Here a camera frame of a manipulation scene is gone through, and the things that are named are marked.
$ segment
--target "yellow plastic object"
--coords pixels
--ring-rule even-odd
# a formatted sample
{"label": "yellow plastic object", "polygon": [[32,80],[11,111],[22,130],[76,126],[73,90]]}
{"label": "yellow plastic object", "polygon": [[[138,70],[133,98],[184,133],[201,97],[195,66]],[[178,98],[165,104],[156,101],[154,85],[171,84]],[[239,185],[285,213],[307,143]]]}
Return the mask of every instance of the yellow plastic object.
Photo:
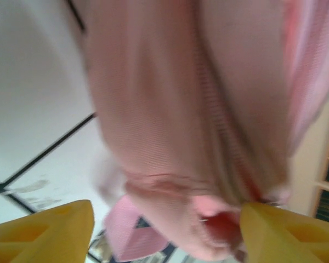
{"label": "yellow plastic object", "polygon": [[249,263],[329,263],[329,223],[260,203],[242,208]]}
{"label": "yellow plastic object", "polygon": [[89,200],[0,224],[0,263],[85,262],[93,228]]}

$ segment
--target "pink object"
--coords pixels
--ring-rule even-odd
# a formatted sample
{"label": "pink object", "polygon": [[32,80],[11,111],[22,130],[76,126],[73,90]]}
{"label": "pink object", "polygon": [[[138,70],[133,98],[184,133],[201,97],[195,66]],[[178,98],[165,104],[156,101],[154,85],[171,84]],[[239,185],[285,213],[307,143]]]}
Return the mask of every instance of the pink object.
{"label": "pink object", "polygon": [[[322,11],[308,15],[322,24],[329,7],[320,1],[313,2]],[[305,1],[299,3],[292,21],[304,19]],[[104,138],[139,213],[196,258],[241,258],[241,205],[287,201],[288,153],[313,118],[306,109],[322,102],[310,94],[329,90],[329,81],[320,81],[329,73],[314,70],[329,62],[319,67],[319,60],[307,62],[311,55],[304,59],[299,43],[308,47],[311,37],[299,37],[303,22],[285,27],[284,11],[281,1],[270,0],[92,2],[89,79]],[[291,90],[283,73],[284,27]],[[324,35],[317,33],[317,41]],[[321,50],[329,54],[326,45]],[[310,89],[310,76],[326,88]],[[144,245],[130,227],[137,213],[123,201],[105,220],[119,261],[163,244],[153,232]],[[134,254],[127,253],[130,239],[139,248]]]}
{"label": "pink object", "polygon": [[164,249],[168,242],[153,227],[135,228],[140,218],[127,195],[105,218],[105,231],[118,262],[132,261]]}

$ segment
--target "pink cloth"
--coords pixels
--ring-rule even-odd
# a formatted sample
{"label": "pink cloth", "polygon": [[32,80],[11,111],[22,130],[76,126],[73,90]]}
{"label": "pink cloth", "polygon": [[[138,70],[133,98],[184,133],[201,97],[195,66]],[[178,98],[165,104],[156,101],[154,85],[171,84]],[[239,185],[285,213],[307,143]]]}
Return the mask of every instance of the pink cloth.
{"label": "pink cloth", "polygon": [[127,195],[105,218],[105,231],[118,262],[132,261],[163,250],[167,240],[152,227],[136,228],[140,213]]}
{"label": "pink cloth", "polygon": [[[329,67],[304,59],[303,46],[312,40],[304,20],[321,18],[320,30],[329,20],[329,6],[313,2],[311,14],[294,13],[295,33],[284,38],[291,90],[280,1],[92,2],[89,79],[105,141],[139,213],[196,258],[240,255],[244,202],[287,201],[288,153],[313,117],[305,110],[322,101],[310,93],[329,90],[329,81],[321,82],[322,91],[309,89],[308,78],[325,79],[320,68]],[[303,5],[296,6],[304,11]],[[317,41],[324,35],[317,33]],[[325,46],[322,54],[329,54]],[[153,252],[141,246],[141,235],[129,227],[134,218],[120,207],[106,218],[115,256],[132,259],[121,246],[130,237],[144,249],[137,256]]]}

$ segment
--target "white wall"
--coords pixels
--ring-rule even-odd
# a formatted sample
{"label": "white wall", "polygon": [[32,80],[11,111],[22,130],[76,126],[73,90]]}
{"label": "white wall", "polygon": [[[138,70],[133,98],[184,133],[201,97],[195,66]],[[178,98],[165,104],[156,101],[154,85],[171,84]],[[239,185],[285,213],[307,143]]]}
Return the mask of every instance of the white wall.
{"label": "white wall", "polygon": [[292,197],[289,209],[311,215],[329,137],[329,99],[292,158]]}
{"label": "white wall", "polygon": [[93,112],[61,0],[0,0],[0,182]]}

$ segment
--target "pink fabric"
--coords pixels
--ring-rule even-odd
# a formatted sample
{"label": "pink fabric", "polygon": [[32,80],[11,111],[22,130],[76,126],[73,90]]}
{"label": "pink fabric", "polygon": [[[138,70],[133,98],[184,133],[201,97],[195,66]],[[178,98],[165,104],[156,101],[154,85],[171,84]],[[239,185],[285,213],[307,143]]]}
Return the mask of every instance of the pink fabric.
{"label": "pink fabric", "polygon": [[105,218],[105,231],[112,241],[112,252],[118,262],[143,258],[161,251],[168,244],[154,228],[136,228],[140,216],[137,208],[125,195]]}
{"label": "pink fabric", "polygon": [[[306,2],[284,39],[280,1],[92,2],[89,79],[105,141],[139,213],[196,258],[241,257],[241,205],[288,199],[288,153],[329,90],[329,1]],[[118,259],[134,257],[130,236],[137,256],[153,252],[122,207],[106,218]]]}

